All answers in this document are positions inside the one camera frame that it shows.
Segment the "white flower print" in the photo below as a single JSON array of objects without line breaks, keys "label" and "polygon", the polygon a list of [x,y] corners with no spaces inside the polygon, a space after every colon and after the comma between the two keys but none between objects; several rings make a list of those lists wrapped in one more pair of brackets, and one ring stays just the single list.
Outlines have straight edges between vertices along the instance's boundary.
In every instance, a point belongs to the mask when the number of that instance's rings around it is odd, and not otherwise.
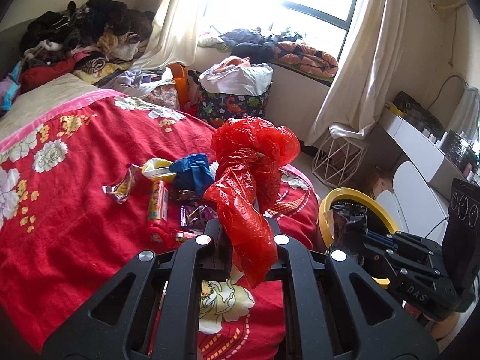
[{"label": "white flower print", "polygon": [[48,172],[51,168],[56,167],[62,162],[67,153],[67,144],[62,142],[61,139],[47,142],[42,149],[35,153],[32,168],[38,173]]},{"label": "white flower print", "polygon": [[25,138],[23,138],[23,140],[16,143],[15,145],[13,145],[13,147],[10,150],[8,150],[9,152],[8,157],[10,161],[12,162],[18,161],[20,158],[26,157],[30,149],[35,149],[38,142],[37,141],[38,130],[39,128],[36,128],[30,134],[28,134]]},{"label": "white flower print", "polygon": [[132,104],[128,104],[128,103],[122,102],[120,100],[115,100],[115,105],[117,107],[120,107],[121,109],[126,109],[128,111],[131,111],[131,110],[135,109],[135,106],[133,106]]},{"label": "white flower print", "polygon": [[283,169],[281,169],[281,171],[282,181],[290,185],[294,190],[296,190],[298,187],[302,188],[304,191],[308,191],[310,189],[310,186],[297,175],[291,174]]},{"label": "white flower print", "polygon": [[8,173],[0,167],[0,229],[3,227],[4,217],[12,219],[15,207],[20,197],[12,190],[18,183],[20,172],[18,169],[9,169]]},{"label": "white flower print", "polygon": [[150,109],[148,107],[150,103],[144,102],[142,99],[139,99],[137,97],[115,96],[114,99],[115,99],[115,105],[117,107],[120,107],[121,109],[126,109],[128,111],[131,111],[134,109],[142,109],[142,110]]},{"label": "white flower print", "polygon": [[134,109],[150,111],[148,113],[148,117],[152,119],[157,119],[158,117],[169,117],[171,119],[179,121],[185,118],[185,115],[182,115],[180,112],[162,107],[161,105],[147,103],[146,101],[143,101],[142,99],[139,99],[137,97],[116,96],[115,105],[127,111],[132,111]]},{"label": "white flower print", "polygon": [[222,330],[222,320],[238,321],[247,315],[255,300],[246,288],[235,285],[243,273],[233,265],[230,278],[225,283],[204,281],[200,298],[200,320],[198,330],[215,334]]}]

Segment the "orange bag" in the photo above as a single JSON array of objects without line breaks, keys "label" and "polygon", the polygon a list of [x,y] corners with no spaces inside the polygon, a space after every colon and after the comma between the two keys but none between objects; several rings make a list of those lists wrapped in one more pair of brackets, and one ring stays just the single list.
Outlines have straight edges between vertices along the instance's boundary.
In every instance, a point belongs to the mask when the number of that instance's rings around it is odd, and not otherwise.
[{"label": "orange bag", "polygon": [[[218,170],[203,197],[218,204],[238,268],[256,287],[278,259],[272,229],[262,214],[277,200],[279,167],[295,159],[300,144],[288,128],[245,116],[228,119],[213,135],[211,148],[217,152]],[[260,212],[254,208],[255,198]]]},{"label": "orange bag", "polygon": [[185,70],[179,63],[169,64],[172,70],[173,80],[175,81],[175,89],[178,94],[178,102],[180,103],[180,110],[184,110],[185,104],[190,101],[190,94],[188,92],[188,81],[185,75]]}]

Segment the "lavender cloth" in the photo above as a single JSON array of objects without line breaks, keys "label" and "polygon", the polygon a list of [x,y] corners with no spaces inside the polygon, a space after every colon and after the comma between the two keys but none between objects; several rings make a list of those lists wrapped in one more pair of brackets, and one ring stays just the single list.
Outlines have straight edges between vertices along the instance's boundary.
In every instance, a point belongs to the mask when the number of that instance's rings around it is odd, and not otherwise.
[{"label": "lavender cloth", "polygon": [[174,83],[172,71],[168,67],[147,71],[134,69],[124,71],[103,85],[102,88],[113,89],[142,99],[157,86]]}]

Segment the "metal screw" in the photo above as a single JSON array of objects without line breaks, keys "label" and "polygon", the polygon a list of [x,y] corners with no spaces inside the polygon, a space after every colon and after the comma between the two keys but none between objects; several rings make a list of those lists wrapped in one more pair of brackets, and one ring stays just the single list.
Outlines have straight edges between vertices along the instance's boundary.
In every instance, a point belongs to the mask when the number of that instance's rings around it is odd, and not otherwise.
[{"label": "metal screw", "polygon": [[152,251],[149,251],[149,250],[144,250],[144,251],[141,251],[139,254],[138,254],[138,259],[140,261],[150,261],[151,259],[153,259],[154,257],[154,254]]}]

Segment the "red blanket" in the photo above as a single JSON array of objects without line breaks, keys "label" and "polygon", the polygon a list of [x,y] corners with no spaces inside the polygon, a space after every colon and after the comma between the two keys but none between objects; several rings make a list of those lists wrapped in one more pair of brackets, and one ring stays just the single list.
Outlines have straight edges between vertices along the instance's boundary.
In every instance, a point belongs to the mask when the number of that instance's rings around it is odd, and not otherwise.
[{"label": "red blanket", "polygon": [[[138,183],[123,205],[102,186],[118,183],[127,164],[153,157],[173,161],[205,152],[213,160],[214,129],[192,116],[132,98],[88,103],[33,123],[0,154],[0,302],[39,352],[139,250],[164,252],[143,233],[149,183]],[[308,180],[293,172],[283,171],[269,214],[311,248],[318,204]],[[179,227],[174,202],[169,223]],[[236,270],[226,283],[204,282],[199,347],[205,359],[274,356],[284,336],[281,284],[245,285]]]}]

